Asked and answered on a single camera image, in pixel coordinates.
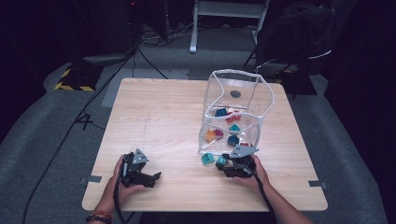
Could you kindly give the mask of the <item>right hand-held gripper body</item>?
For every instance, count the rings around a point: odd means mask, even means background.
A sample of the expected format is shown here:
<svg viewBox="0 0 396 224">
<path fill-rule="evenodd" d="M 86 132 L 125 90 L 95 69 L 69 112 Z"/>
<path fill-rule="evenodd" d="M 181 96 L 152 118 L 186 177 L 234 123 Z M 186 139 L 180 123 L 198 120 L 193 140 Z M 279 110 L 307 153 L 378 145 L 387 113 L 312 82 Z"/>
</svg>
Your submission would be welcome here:
<svg viewBox="0 0 396 224">
<path fill-rule="evenodd" d="M 256 171 L 256 164 L 251 156 L 257 152 L 255 147 L 236 146 L 231 153 L 231 160 L 225 164 L 223 171 L 227 177 L 250 178 Z"/>
</svg>

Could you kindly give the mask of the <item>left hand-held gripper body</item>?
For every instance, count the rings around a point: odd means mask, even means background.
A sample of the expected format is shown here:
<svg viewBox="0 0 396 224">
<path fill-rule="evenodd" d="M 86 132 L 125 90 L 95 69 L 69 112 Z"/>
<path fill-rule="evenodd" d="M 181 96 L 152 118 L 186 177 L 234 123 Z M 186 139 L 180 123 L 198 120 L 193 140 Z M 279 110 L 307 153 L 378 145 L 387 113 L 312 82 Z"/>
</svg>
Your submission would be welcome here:
<svg viewBox="0 0 396 224">
<path fill-rule="evenodd" d="M 121 183 L 129 188 L 132 185 L 143 185 L 147 188 L 153 187 L 153 176 L 142 172 L 148 161 L 148 157 L 140 150 L 126 154 L 121 166 Z"/>
</svg>

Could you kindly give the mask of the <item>clear plastic bag white trim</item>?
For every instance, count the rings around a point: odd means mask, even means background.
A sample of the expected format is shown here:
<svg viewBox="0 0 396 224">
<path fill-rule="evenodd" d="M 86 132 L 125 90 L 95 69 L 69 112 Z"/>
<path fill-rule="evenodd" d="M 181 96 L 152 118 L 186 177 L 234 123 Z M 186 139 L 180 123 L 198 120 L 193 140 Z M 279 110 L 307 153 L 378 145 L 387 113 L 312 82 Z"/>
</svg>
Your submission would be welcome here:
<svg viewBox="0 0 396 224">
<path fill-rule="evenodd" d="M 236 146 L 228 145 L 227 140 L 230 135 L 237 135 L 239 144 L 246 142 L 250 147 L 256 147 L 261 138 L 264 117 L 274 102 L 273 90 L 259 74 L 233 69 L 212 72 L 205 91 L 198 152 L 214 155 L 231 152 Z M 218 108 L 226 108 L 228 115 L 216 117 L 215 113 Z M 241 115 L 241 119 L 233 122 L 226 121 L 234 115 Z M 240 128 L 240 132 L 229 131 L 233 124 Z M 222 130 L 224 135 L 216 136 L 212 142 L 206 142 L 206 132 L 208 130 L 214 132 L 216 129 Z"/>
</svg>

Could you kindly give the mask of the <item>person's right hand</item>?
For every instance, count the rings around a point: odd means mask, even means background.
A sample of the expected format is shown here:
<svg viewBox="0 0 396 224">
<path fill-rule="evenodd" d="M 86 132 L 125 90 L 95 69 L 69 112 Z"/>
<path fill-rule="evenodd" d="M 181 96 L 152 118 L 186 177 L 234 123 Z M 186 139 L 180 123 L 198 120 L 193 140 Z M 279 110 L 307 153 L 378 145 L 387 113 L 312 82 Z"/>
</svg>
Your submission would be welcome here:
<svg viewBox="0 0 396 224">
<path fill-rule="evenodd" d="M 256 155 L 252 155 L 251 158 L 254 160 L 256 164 L 257 176 L 260 179 L 261 183 L 258 183 L 255 177 L 242 178 L 238 176 L 233 178 L 233 182 L 241 184 L 246 187 L 251 187 L 257 191 L 259 191 L 260 188 L 263 188 L 264 190 L 268 190 L 269 188 L 272 187 L 272 185 L 269 181 L 269 177 L 265 169 L 262 166 L 260 159 Z"/>
</svg>

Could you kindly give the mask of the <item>person's left hand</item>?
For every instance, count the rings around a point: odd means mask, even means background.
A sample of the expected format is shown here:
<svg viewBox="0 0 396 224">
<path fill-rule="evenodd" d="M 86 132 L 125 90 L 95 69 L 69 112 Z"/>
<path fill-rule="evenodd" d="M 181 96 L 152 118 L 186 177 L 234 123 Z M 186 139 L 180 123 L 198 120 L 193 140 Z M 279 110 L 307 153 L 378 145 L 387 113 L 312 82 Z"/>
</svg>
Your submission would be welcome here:
<svg viewBox="0 0 396 224">
<path fill-rule="evenodd" d="M 106 188 L 104 190 L 101 202 L 105 202 L 105 203 L 110 203 L 113 202 L 114 203 L 114 199 L 113 199 L 113 193 L 114 193 L 114 189 L 116 186 L 116 182 L 118 179 L 118 174 L 120 171 L 120 167 L 122 164 L 122 159 L 123 156 L 120 156 L 115 169 L 114 169 L 114 174 L 113 176 L 111 176 L 106 184 Z M 137 193 L 138 191 L 145 189 L 145 187 L 143 185 L 133 185 L 131 187 L 124 187 L 123 185 L 119 186 L 119 205 L 123 205 L 127 199 L 132 196 L 133 194 Z"/>
</svg>

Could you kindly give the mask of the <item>grey tape strip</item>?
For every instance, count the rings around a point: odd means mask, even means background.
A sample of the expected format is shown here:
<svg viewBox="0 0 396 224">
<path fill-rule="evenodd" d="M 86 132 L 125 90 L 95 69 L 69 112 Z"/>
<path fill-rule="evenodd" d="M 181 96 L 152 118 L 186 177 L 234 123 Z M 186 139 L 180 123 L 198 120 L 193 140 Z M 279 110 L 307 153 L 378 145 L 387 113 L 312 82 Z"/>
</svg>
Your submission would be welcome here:
<svg viewBox="0 0 396 224">
<path fill-rule="evenodd" d="M 309 180 L 308 184 L 310 187 L 321 187 L 322 189 L 328 188 L 328 185 L 325 182 L 319 180 Z"/>
<path fill-rule="evenodd" d="M 90 182 L 92 183 L 100 183 L 102 180 L 101 176 L 97 176 L 97 175 L 90 175 L 90 176 L 83 176 L 80 180 L 79 183 L 80 184 L 88 184 Z"/>
</svg>

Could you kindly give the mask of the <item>yellow black striped base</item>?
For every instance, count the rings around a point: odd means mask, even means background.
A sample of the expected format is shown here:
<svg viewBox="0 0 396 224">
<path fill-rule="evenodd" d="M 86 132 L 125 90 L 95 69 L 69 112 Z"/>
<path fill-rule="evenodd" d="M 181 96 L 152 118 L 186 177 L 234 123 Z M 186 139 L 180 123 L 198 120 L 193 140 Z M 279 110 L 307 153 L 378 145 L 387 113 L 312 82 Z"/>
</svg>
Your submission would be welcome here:
<svg viewBox="0 0 396 224">
<path fill-rule="evenodd" d="M 96 84 L 104 70 L 103 66 L 76 67 L 69 65 L 55 85 L 55 90 L 95 91 Z"/>
</svg>

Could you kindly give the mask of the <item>black chair with dark cloth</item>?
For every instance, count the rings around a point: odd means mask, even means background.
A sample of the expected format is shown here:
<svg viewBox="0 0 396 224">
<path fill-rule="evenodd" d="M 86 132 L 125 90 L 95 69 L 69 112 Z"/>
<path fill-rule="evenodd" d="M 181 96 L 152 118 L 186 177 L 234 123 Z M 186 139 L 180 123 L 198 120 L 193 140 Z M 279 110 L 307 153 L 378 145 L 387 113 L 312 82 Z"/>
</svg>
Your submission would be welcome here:
<svg viewBox="0 0 396 224">
<path fill-rule="evenodd" d="M 256 73 L 269 63 L 285 67 L 267 78 L 279 82 L 285 92 L 297 96 L 317 93 L 311 77 L 320 72 L 332 52 L 336 31 L 334 10 L 298 2 L 287 6 L 283 15 L 263 26 L 252 52 Z"/>
</svg>

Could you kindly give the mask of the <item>dark equipment stand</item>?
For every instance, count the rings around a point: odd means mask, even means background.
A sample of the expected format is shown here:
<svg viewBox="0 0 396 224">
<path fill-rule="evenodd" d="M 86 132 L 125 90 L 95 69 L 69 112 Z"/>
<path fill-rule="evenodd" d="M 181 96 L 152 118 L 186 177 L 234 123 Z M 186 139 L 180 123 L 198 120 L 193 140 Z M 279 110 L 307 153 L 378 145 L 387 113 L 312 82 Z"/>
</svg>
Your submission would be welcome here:
<svg viewBox="0 0 396 224">
<path fill-rule="evenodd" d="M 102 50 L 130 53 L 135 37 L 124 0 L 70 0 Z"/>
</svg>

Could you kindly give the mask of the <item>grey stand base plate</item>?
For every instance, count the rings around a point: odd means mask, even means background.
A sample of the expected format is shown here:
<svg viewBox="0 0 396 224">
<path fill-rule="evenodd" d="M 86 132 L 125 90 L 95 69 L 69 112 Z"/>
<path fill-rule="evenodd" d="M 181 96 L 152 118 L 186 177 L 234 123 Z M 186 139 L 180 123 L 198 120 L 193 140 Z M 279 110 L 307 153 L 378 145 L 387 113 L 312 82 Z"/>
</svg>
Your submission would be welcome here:
<svg viewBox="0 0 396 224">
<path fill-rule="evenodd" d="M 103 54 L 84 57 L 83 60 L 92 65 L 107 66 L 121 63 L 127 58 L 126 54 Z"/>
</svg>

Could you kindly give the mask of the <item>white desk frame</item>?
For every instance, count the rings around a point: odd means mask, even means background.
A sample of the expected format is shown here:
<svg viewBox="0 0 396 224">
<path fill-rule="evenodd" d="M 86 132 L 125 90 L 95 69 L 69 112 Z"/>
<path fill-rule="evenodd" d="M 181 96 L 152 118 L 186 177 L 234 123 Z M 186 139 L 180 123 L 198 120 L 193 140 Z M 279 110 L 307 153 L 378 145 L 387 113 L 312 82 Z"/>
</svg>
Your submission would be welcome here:
<svg viewBox="0 0 396 224">
<path fill-rule="evenodd" d="M 264 23 L 269 3 L 270 0 L 262 0 L 261 3 L 231 3 L 215 0 L 194 0 L 192 11 L 192 34 L 189 52 L 194 54 L 197 51 L 199 16 L 257 19 L 257 28 L 251 32 L 254 43 L 257 43 L 257 34 Z"/>
</svg>

